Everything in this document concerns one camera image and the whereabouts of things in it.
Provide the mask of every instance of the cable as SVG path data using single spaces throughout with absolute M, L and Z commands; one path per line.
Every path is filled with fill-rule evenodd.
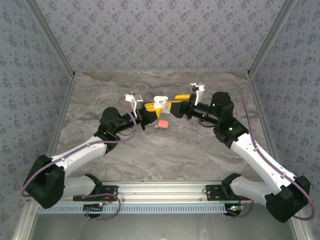
M 86 198 L 95 198 L 95 197 L 102 197 L 102 196 L 108 196 L 108 197 L 114 197 L 116 198 L 116 200 L 119 203 L 119 206 L 116 210 L 116 212 L 112 215 L 112 216 L 108 216 L 108 217 L 101 217 L 101 218 L 92 218 L 89 216 L 89 212 L 91 211 L 91 209 L 93 209 L 93 207 L 90 207 L 87 211 L 86 211 L 86 217 L 88 218 L 88 220 L 93 220 L 93 221 L 105 221 L 105 220 L 110 220 L 113 219 L 114 217 L 116 217 L 121 209 L 121 201 L 119 199 L 119 197 L 117 195 L 114 195 L 112 193 L 101 193 L 101 194 L 95 194 L 95 195 L 80 195 L 79 197 L 86 197 Z
M 198 120 L 199 124 L 202 126 L 202 127 L 205 127 L 205 128 L 214 128 L 215 126 L 212 125 L 212 126 L 206 126 L 206 125 L 203 125 L 200 121 L 200 119 Z
M 255 137 L 254 137 L 254 131 L 252 129 L 252 125 L 251 125 L 251 121 L 250 121 L 250 118 L 249 118 L 249 113 L 248 113 L 248 110 L 247 110 L 247 107 L 246 107 L 246 103 L 245 103 L 245 99 L 244 99 L 244 96 L 243 96 L 243 93 L 241 91 L 241 88 L 240 86 L 233 80 L 230 80 L 230 79 L 220 79 L 218 81 L 215 81 L 213 83 L 210 83 L 208 84 L 207 86 L 205 86 L 205 88 L 210 88 L 216 84 L 219 84 L 219 83 L 224 83 L 224 82 L 230 82 L 230 83 L 233 83 L 240 96 L 241 96 L 241 101 L 242 101 L 242 104 L 243 104 L 243 108 L 244 108 L 244 111 L 245 111 L 245 115 L 246 115 L 246 119 L 247 119 L 247 122 L 248 122 L 248 125 L 249 125 L 249 133 L 250 133 L 250 137 L 251 137 L 251 141 L 252 141 L 252 145 L 254 146 L 256 152 L 260 155 L 260 157 L 271 167 L 273 168 L 277 173 L 279 173 L 281 176 L 283 176 L 286 180 L 288 180 L 290 183 L 292 183 L 297 189 L 299 189 L 299 191 L 306 197 L 306 199 L 309 201 L 310 203 L 310 206 L 311 206 L 311 215 L 309 217 L 300 217 L 300 216 L 293 216 L 294 218 L 298 219 L 298 220 L 303 220 L 303 221 L 309 221 L 311 219 L 313 219 L 316 215 L 316 206 L 314 204 L 314 201 L 311 199 L 311 197 L 308 195 L 308 193 L 306 193 L 306 191 L 301 187 L 299 186 L 295 181 L 293 181 L 291 178 L 289 178 L 287 175 L 285 175 L 281 170 L 279 170 L 276 166 L 274 166 L 272 164 L 272 162 L 270 162 L 265 156 L 264 154 L 258 149 L 257 147 L 257 143 L 256 143 L 256 140 L 255 140 Z
M 132 132 L 130 132 L 129 134 L 123 134 L 123 133 L 119 132 L 119 134 L 122 135 L 122 136 L 130 136 L 133 133 L 134 133 L 134 130 Z
M 81 151 L 82 149 L 85 149 L 85 148 L 89 148 L 90 146 L 92 145 L 95 145 L 95 144 L 120 144 L 120 143 L 125 143 L 129 140 L 131 140 L 137 133 L 137 129 L 138 129 L 138 126 L 137 126 L 137 122 L 134 118 L 134 116 L 131 114 L 131 112 L 121 103 L 121 101 L 125 99 L 124 97 L 120 98 L 119 99 L 119 104 L 121 105 L 121 107 L 124 108 L 124 110 L 129 114 L 130 118 L 132 119 L 133 121 L 133 125 L 134 125 L 134 131 L 133 133 L 131 134 L 131 136 L 129 136 L 128 138 L 126 139 L 123 139 L 123 140 L 119 140 L 119 141 L 103 141 L 103 140 L 100 140 L 100 141 L 94 141 L 92 143 L 90 143 L 89 145 L 83 145 L 83 146 L 80 146 L 78 148 L 76 148 L 75 150 L 69 152 L 68 154 L 64 155 L 63 158 L 66 159 L 68 157 L 70 157 L 71 155 Z M 27 181 L 26 183 L 23 185 L 22 187 L 22 190 L 21 190 L 21 196 L 22 197 L 30 197 L 30 195 L 28 194 L 25 194 L 25 190 L 26 188 L 28 187 L 28 185 L 44 170 L 46 170 L 47 168 L 49 168 L 50 166 L 58 163 L 62 161 L 62 157 L 61 158 L 58 158 L 57 160 L 54 160 L 50 163 L 48 163 L 47 165 L 43 166 L 42 168 L 40 168 L 38 171 L 36 171 Z
M 240 196 L 240 201 L 239 201 L 239 205 L 241 205 L 241 199 L 244 199 L 244 207 L 247 206 L 247 199 L 245 199 L 243 196 Z

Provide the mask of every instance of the enclosure wall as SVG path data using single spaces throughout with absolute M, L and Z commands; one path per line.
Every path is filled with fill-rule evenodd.
M 283 0 L 37 0 L 76 72 L 247 70 Z
M 320 3 L 298 1 L 254 77 L 280 161 L 311 182 L 320 239 Z
M 9 240 L 36 157 L 46 154 L 70 78 L 23 1 L 0 1 L 0 239 Z

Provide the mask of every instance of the robotic arm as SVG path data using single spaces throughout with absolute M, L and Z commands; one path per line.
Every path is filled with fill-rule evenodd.
M 43 208 L 52 207 L 61 198 L 104 193 L 101 182 L 91 174 L 75 178 L 68 176 L 83 164 L 114 149 L 120 142 L 117 133 L 132 128 L 134 121 L 144 130 L 145 125 L 153 123 L 164 112 L 171 113 L 176 118 L 186 115 L 188 119 L 198 118 L 214 125 L 216 138 L 245 159 L 265 182 L 257 183 L 233 173 L 222 181 L 221 187 L 226 197 L 244 196 L 254 200 L 266 206 L 271 215 L 283 223 L 306 206 L 307 198 L 287 177 L 309 194 L 308 179 L 304 176 L 296 177 L 256 143 L 256 147 L 267 160 L 287 177 L 280 175 L 257 153 L 248 129 L 233 116 L 234 104 L 229 94 L 216 92 L 212 95 L 210 105 L 207 105 L 201 103 L 204 85 L 192 83 L 191 86 L 192 94 L 177 95 L 175 101 L 157 96 L 155 102 L 143 103 L 140 95 L 126 94 L 125 99 L 131 103 L 133 109 L 133 119 L 128 113 L 121 116 L 114 107 L 106 108 L 97 132 L 88 141 L 60 155 L 41 155 L 36 159 L 25 184 L 32 176 L 37 175 L 27 184 L 25 191 Z

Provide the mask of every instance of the pink cable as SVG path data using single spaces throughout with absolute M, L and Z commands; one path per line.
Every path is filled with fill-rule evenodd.
M 314 204 L 314 201 L 311 199 L 311 197 L 308 195 L 308 193 L 306 193 L 306 191 L 301 187 L 299 186 L 295 181 L 291 180 L 287 175 L 285 175 L 281 170 L 279 170 L 276 166 L 274 166 L 272 164 L 272 162 L 270 162 L 264 155 L 263 153 L 257 148 L 257 143 L 256 143 L 256 140 L 255 140 L 255 137 L 254 137 L 254 132 L 253 132 L 253 129 L 252 129 L 252 125 L 251 125 L 251 121 L 250 121 L 250 118 L 249 118 L 249 113 L 248 113 L 248 110 L 247 110 L 247 107 L 246 107 L 246 103 L 245 103 L 245 98 L 242 94 L 242 91 L 241 91 L 241 88 L 240 86 L 233 80 L 230 80 L 230 79 L 220 79 L 218 81 L 215 81 L 213 83 L 210 83 L 208 84 L 207 86 L 205 86 L 205 88 L 210 88 L 216 84 L 219 84 L 219 83 L 224 83 L 224 82 L 230 82 L 230 83 L 233 83 L 236 88 L 238 89 L 239 91 L 239 94 L 241 96 L 241 101 L 242 101 L 242 104 L 243 104 L 243 108 L 244 108 L 244 111 L 245 111 L 245 115 L 246 115 L 246 119 L 247 119 L 247 122 L 248 122 L 248 125 L 249 125 L 249 132 L 250 132 L 250 137 L 251 137 L 251 141 L 252 141 L 252 144 L 255 148 L 255 150 L 257 151 L 257 153 L 260 155 L 260 157 L 270 166 L 272 167 L 277 173 L 279 173 L 281 176 L 283 176 L 286 180 L 288 180 L 290 183 L 292 183 L 297 189 L 299 189 L 299 191 L 301 191 L 301 193 L 306 197 L 306 199 L 309 201 L 310 203 L 310 206 L 311 206 L 311 215 L 309 217 L 300 217 L 300 216 L 293 216 L 294 218 L 298 219 L 298 220 L 303 220 L 303 221 L 309 221 L 311 219 L 313 219 L 316 215 L 316 206 Z
M 88 147 L 90 147 L 90 146 L 92 146 L 92 145 L 95 145 L 95 144 L 102 144 L 102 143 L 103 143 L 103 144 L 120 144 L 120 143 L 125 143 L 125 142 L 129 141 L 130 139 L 132 139 L 132 138 L 136 135 L 137 130 L 138 130 L 137 122 L 136 122 L 134 116 L 131 114 L 131 112 L 121 103 L 121 101 L 122 101 L 123 99 L 124 99 L 124 97 L 121 98 L 121 99 L 119 99 L 119 104 L 120 104 L 121 107 L 123 107 L 124 110 L 129 114 L 130 118 L 131 118 L 132 121 L 133 121 L 133 125 L 134 125 L 134 131 L 133 131 L 133 134 L 132 134 L 130 137 L 128 137 L 128 138 L 126 138 L 126 139 L 123 139 L 123 140 L 119 140 L 119 141 L 103 141 L 103 140 L 101 140 L 101 141 L 94 141 L 94 142 L 90 143 L 89 146 L 83 145 L 83 146 L 80 146 L 80 147 L 76 148 L 75 150 L 73 150 L 73 151 L 69 152 L 68 154 L 64 155 L 63 158 L 70 157 L 71 155 L 73 155 L 73 154 L 81 151 L 82 149 L 88 148 Z M 22 196 L 22 197 L 30 197 L 30 195 L 25 194 L 25 190 L 26 190 L 26 188 L 28 187 L 28 185 L 29 185 L 42 171 L 44 171 L 44 170 L 46 170 L 47 168 L 49 168 L 50 166 L 52 166 L 52 165 L 60 162 L 61 160 L 62 160 L 62 157 L 61 157 L 61 158 L 58 158 L 58 159 L 56 159 L 56 160 L 54 160 L 54 161 L 52 161 L 52 162 L 50 162 L 50 163 L 48 163 L 47 165 L 43 166 L 43 167 L 40 168 L 38 171 L 36 171 L 36 172 L 28 179 L 28 181 L 26 181 L 26 183 L 23 185 L 22 190 L 21 190 L 21 193 L 20 193 L 21 196 Z

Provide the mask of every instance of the black clamp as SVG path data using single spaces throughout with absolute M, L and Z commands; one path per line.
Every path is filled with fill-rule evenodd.
M 115 107 L 107 107 L 100 119 L 100 125 L 98 130 L 93 136 L 99 137 L 103 141 L 120 141 L 120 137 L 116 134 L 112 134 L 112 130 L 117 128 L 123 123 L 123 119 Z M 117 143 L 107 144 L 105 153 L 110 152 L 117 146 Z
M 103 185 L 102 182 L 90 173 L 85 174 L 90 178 L 95 187 L 89 195 L 97 194 L 113 194 L 118 195 L 118 186 L 116 185 Z M 97 196 L 97 197 L 85 197 L 85 196 L 74 196 L 73 201 L 75 202 L 115 202 L 117 199 L 114 196 Z
M 222 180 L 221 185 L 206 185 L 206 199 L 208 201 L 240 201 L 248 200 L 248 198 L 235 195 L 231 190 L 230 184 L 232 181 L 241 175 L 232 173 Z

